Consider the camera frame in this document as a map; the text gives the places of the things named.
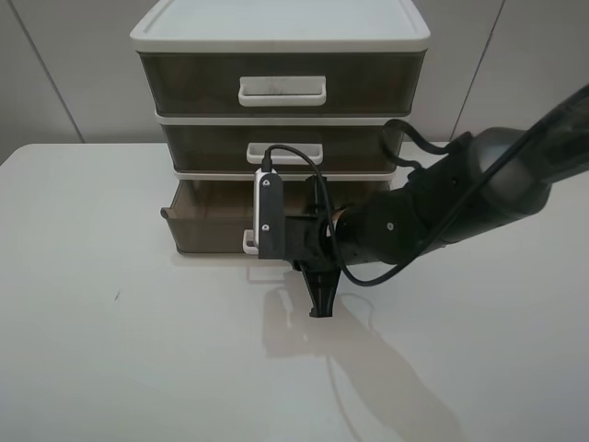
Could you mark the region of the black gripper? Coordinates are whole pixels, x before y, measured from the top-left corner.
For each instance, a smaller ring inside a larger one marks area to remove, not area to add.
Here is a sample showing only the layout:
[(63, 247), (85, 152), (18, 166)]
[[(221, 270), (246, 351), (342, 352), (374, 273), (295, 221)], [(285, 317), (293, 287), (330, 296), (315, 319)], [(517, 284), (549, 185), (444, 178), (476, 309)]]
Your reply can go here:
[(326, 213), (325, 180), (312, 175), (305, 185), (305, 215), (280, 216), (261, 222), (259, 258), (287, 262), (301, 272), (312, 302), (309, 316), (330, 318), (341, 271), (326, 233), (325, 217), (313, 216)]

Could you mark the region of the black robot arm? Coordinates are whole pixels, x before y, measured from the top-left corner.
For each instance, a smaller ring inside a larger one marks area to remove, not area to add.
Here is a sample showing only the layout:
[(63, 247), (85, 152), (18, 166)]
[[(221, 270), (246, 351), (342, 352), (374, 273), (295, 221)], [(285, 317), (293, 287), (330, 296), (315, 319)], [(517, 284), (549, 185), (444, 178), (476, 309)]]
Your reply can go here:
[(356, 264), (387, 264), (387, 272), (371, 280), (380, 285), (426, 253), (541, 211), (553, 184), (588, 169), (588, 91), (579, 89), (525, 131), (493, 127), (443, 147), (400, 119), (383, 125), (383, 135), (391, 132), (408, 136), (437, 161), (425, 167), (401, 158), (381, 137), (385, 157), (409, 175), (401, 188), (375, 192), (360, 204), (336, 206), (314, 169), (306, 211), (288, 215), (272, 150), (262, 157), (243, 248), (302, 274), (314, 318), (331, 315), (338, 283)]

